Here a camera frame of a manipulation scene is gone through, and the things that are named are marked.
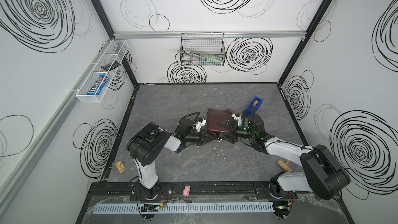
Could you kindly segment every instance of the gray marble surface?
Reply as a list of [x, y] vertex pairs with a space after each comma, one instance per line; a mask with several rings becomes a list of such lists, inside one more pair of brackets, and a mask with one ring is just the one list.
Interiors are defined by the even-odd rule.
[[[241, 112], [255, 96], [264, 100], [257, 114], [264, 120], [266, 131], [282, 140], [302, 144], [275, 84], [142, 85], [108, 181], [126, 182], [138, 175], [126, 145], [149, 122], [174, 131], [180, 118], [188, 113], [198, 111], [206, 119], [208, 108]], [[164, 148], [155, 165], [161, 181], [257, 181], [269, 180], [283, 171], [276, 163], [279, 159], [241, 142], [215, 140], [199, 147], [190, 146], [180, 153]], [[115, 166], [118, 161], [126, 167], [122, 173]], [[289, 166], [293, 172], [302, 171], [294, 163]]]

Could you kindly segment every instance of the red wire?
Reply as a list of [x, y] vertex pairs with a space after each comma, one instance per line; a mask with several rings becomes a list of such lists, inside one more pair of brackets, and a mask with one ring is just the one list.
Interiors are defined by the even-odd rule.
[[167, 199], [167, 194], [165, 192], [163, 192], [161, 190], [159, 190], [159, 192], [162, 192], [166, 196], [166, 199]]
[[161, 190], [159, 190], [159, 193], [160, 194], [162, 194], [165, 198], [166, 198], [166, 200], [167, 200], [167, 195], [166, 195], [166, 193], [165, 192], [163, 192], [163, 191], [161, 191]]
[[292, 201], [292, 198], [290, 197], [290, 195], [289, 194], [287, 194], [288, 196], [289, 196], [289, 199], [290, 199], [290, 205], [293, 205], [293, 201]]
[[296, 201], [295, 194], [293, 194], [293, 193], [291, 193], [291, 194], [292, 194], [293, 198], [294, 198], [294, 199], [295, 199], [295, 201]]
[[167, 199], [163, 193], [161, 193], [161, 192], [158, 192], [158, 193], [161, 194], [165, 199]]

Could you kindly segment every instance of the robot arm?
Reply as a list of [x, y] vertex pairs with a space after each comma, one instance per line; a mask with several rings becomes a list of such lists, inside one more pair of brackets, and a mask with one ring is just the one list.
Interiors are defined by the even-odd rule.
[[159, 178], [156, 174], [155, 159], [163, 147], [175, 152], [180, 146], [181, 141], [172, 136], [167, 130], [159, 128], [151, 122], [142, 128], [127, 143], [127, 151], [134, 159], [139, 173], [139, 181], [142, 191], [148, 199], [156, 197]]
[[[257, 123], [262, 123], [258, 115], [255, 118]], [[205, 120], [199, 119], [194, 124], [189, 119], [182, 119], [174, 133], [175, 136], [151, 122], [130, 139], [127, 150], [135, 160], [140, 174], [139, 181], [142, 191], [146, 193], [147, 199], [156, 197], [158, 191], [159, 178], [156, 175], [154, 161], [162, 148], [166, 147], [174, 152], [180, 152], [186, 147], [187, 142], [196, 142], [198, 146], [208, 142], [206, 130], [202, 128], [205, 122]], [[323, 145], [300, 146], [280, 140], [266, 133], [261, 124], [240, 127], [234, 123], [232, 118], [228, 119], [226, 123], [231, 126], [231, 136], [225, 137], [229, 138], [230, 142], [237, 140], [238, 137], [248, 137], [250, 132], [252, 141], [255, 140], [256, 144], [260, 146], [256, 150], [286, 158], [303, 167], [304, 172], [281, 172], [271, 178], [269, 189], [276, 198], [283, 196], [288, 191], [307, 191], [329, 200], [351, 182], [344, 168]]]
[[264, 147], [265, 153], [286, 158], [304, 170], [273, 177], [270, 190], [274, 197], [282, 195], [283, 191], [294, 190], [313, 192], [329, 200], [351, 182], [344, 168], [323, 145], [300, 146], [273, 137], [264, 143]]

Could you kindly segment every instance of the black wire basket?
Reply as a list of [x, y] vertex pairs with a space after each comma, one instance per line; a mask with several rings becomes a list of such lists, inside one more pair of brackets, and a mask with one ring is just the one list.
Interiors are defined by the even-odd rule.
[[224, 66], [224, 33], [181, 33], [181, 65]]

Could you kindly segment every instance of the white wire basket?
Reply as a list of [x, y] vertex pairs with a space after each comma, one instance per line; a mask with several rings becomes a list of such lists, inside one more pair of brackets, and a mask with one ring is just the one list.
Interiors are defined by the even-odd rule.
[[[129, 48], [126, 40], [112, 40], [90, 74], [77, 91], [76, 97], [83, 103], [100, 103], [115, 74], [121, 69], [123, 58]], [[111, 70], [118, 62], [119, 67]], [[110, 65], [107, 71], [103, 67]]]

